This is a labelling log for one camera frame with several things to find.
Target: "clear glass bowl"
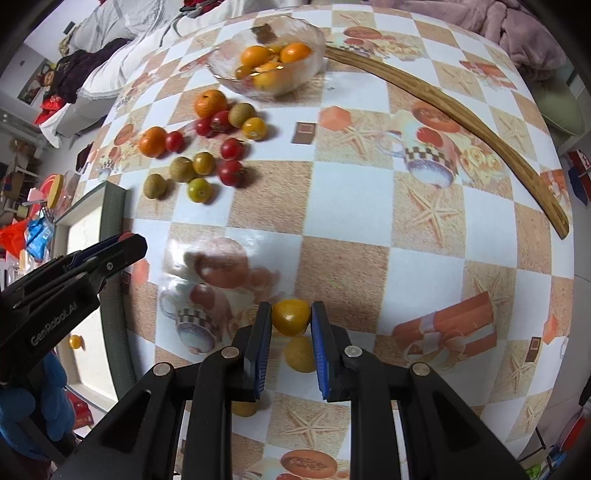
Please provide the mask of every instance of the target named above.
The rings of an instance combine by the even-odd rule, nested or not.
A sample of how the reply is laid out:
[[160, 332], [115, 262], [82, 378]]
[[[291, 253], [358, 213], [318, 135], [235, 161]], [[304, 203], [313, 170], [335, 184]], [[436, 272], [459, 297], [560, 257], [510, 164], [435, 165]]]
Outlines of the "clear glass bowl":
[[[325, 48], [322, 30], [305, 20], [288, 16], [271, 17], [267, 24], [272, 32], [267, 27], [263, 31], [261, 27], [241, 31], [220, 43], [209, 54], [209, 70], [231, 91], [253, 98], [285, 95], [310, 80], [322, 67]], [[236, 80], [234, 72], [240, 66], [240, 55], [245, 48], [251, 45], [287, 45], [296, 41], [307, 44], [312, 53], [303, 60], [285, 63], [280, 69], [253, 73], [242, 80]], [[265, 77], [255, 80], [257, 75]]]

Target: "wooden stick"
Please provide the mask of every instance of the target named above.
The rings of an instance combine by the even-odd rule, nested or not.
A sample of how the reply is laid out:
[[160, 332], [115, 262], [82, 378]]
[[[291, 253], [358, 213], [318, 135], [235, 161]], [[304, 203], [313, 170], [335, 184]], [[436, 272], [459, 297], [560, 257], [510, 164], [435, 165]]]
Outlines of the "wooden stick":
[[548, 186], [524, 158], [488, 128], [469, 108], [433, 85], [380, 61], [367, 59], [356, 53], [328, 45], [324, 56], [357, 67], [400, 87], [419, 100], [440, 109], [452, 120], [475, 134], [503, 159], [527, 191], [531, 193], [535, 201], [542, 207], [559, 237], [564, 239], [569, 234], [569, 220]]

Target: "plastic bag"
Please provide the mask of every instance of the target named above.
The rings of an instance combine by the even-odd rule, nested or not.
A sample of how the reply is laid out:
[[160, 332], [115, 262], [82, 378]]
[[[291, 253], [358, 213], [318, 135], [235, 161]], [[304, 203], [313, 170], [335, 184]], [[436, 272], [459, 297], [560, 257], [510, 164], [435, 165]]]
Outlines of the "plastic bag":
[[25, 230], [28, 220], [13, 223], [0, 230], [0, 246], [13, 257], [18, 258], [21, 250], [25, 248]]

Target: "green pillow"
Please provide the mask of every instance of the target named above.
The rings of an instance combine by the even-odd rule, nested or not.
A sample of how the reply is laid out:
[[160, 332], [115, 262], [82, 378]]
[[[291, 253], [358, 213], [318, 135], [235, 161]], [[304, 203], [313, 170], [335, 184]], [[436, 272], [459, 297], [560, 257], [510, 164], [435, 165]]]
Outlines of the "green pillow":
[[582, 135], [585, 129], [583, 114], [577, 99], [563, 80], [553, 77], [528, 85], [544, 120], [569, 135]]

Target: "beige tile square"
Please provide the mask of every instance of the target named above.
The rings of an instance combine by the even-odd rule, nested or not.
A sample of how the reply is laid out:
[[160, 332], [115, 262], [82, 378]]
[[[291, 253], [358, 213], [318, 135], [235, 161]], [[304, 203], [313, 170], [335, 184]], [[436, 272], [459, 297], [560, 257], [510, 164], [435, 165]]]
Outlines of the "beige tile square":
[[372, 12], [356, 10], [333, 10], [332, 26], [334, 27], [369, 27], [375, 28]]
[[389, 249], [305, 236], [295, 293], [322, 300], [331, 323], [375, 333]]
[[371, 167], [392, 168], [392, 157], [379, 149], [378, 139], [386, 131], [387, 113], [364, 110], [344, 110], [350, 114], [350, 125], [339, 128], [327, 121], [323, 126], [323, 112], [340, 107], [328, 107], [320, 112], [316, 131], [314, 159], [335, 163], [352, 163]]
[[513, 314], [517, 269], [466, 260], [462, 300], [487, 291], [491, 298], [496, 334], [506, 340]]
[[550, 222], [543, 212], [515, 203], [517, 267], [540, 273], [552, 272]]
[[349, 423], [349, 407], [275, 393], [267, 443], [289, 450], [319, 450], [336, 457]]
[[129, 295], [123, 298], [127, 328], [154, 343], [158, 286], [150, 282], [143, 284], [132, 282], [129, 286]]
[[188, 55], [195, 51], [202, 50], [204, 48], [213, 47], [213, 44], [215, 43], [217, 36], [220, 33], [220, 30], [221, 29], [218, 28], [216, 30], [212, 30], [211, 32], [196, 35], [191, 44], [189, 45], [189, 48], [187, 49], [187, 53], [185, 55]]
[[195, 97], [199, 93], [203, 93], [206, 90], [218, 89], [219, 83], [213, 83], [211, 85], [205, 85], [202, 87], [194, 88], [192, 90], [187, 90], [183, 92], [178, 99], [177, 106], [174, 109], [173, 114], [170, 116], [170, 120], [168, 120], [169, 125], [174, 125], [180, 122], [187, 122], [189, 120], [195, 120], [197, 118], [197, 114], [193, 109], [193, 104], [195, 103]]
[[521, 411], [517, 415], [517, 420], [505, 440], [506, 442], [511, 442], [534, 433], [535, 427], [540, 421], [540, 418], [542, 418], [551, 394], [552, 389], [537, 393], [536, 395], [530, 395], [525, 399]]
[[537, 363], [537, 358], [535, 362], [525, 361], [529, 348], [530, 340], [507, 342], [489, 403], [513, 400], [527, 395]]
[[523, 115], [525, 121], [549, 135], [548, 126], [546, 125], [546, 122], [544, 122], [544, 117], [542, 117], [537, 105], [530, 99], [520, 95], [515, 91], [511, 91], [511, 93], [515, 98], [517, 106], [519, 107], [521, 115]]
[[457, 44], [456, 37], [454, 37], [453, 33], [447, 28], [439, 27], [438, 25], [433, 25], [431, 23], [421, 22], [419, 20], [415, 20], [414, 23], [417, 26], [421, 37], [439, 43], [445, 43], [451, 47], [460, 48], [460, 46]]
[[159, 173], [167, 181], [168, 187], [166, 193], [161, 199], [154, 200], [150, 200], [141, 194], [135, 211], [135, 217], [148, 220], [170, 221], [173, 218], [174, 206], [177, 202], [181, 184], [176, 183], [170, 178], [168, 167], [151, 168], [148, 175], [151, 173]]
[[439, 189], [394, 173], [392, 246], [463, 258], [466, 220], [461, 185]]
[[472, 72], [437, 60], [433, 60], [433, 66], [443, 88], [470, 96], [481, 102], [486, 101], [478, 78]]
[[558, 320], [556, 336], [570, 333], [570, 319], [573, 315], [573, 288], [571, 278], [552, 277], [550, 287], [550, 312]]
[[235, 190], [228, 226], [301, 233], [312, 163], [248, 161], [245, 166], [253, 182]]
[[242, 472], [262, 459], [265, 444], [237, 433], [232, 433], [232, 473]]
[[503, 110], [490, 105], [489, 107], [492, 117], [495, 120], [499, 137], [524, 157], [537, 160], [534, 144], [531, 142], [530, 133], [527, 131], [525, 122], [521, 118], [517, 118]]

